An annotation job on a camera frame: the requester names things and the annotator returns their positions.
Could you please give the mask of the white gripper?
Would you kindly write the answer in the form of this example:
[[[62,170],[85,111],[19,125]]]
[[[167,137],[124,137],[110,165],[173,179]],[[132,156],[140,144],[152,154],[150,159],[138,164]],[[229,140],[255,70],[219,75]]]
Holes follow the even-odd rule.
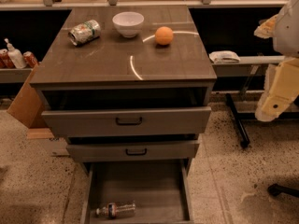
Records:
[[[277,15],[263,21],[254,31],[260,38],[273,36]],[[299,59],[284,60],[276,67],[269,92],[264,92],[258,101],[255,118],[262,122],[277,119],[299,95]]]

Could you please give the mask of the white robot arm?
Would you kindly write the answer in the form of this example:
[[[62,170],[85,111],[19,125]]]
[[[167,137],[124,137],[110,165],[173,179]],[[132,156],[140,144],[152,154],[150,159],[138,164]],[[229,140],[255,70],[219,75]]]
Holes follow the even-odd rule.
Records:
[[[257,104],[255,118],[269,122],[278,118],[299,96],[299,0],[289,0],[277,15],[259,25],[254,34],[273,38],[274,51],[284,60],[269,64],[264,92]]]

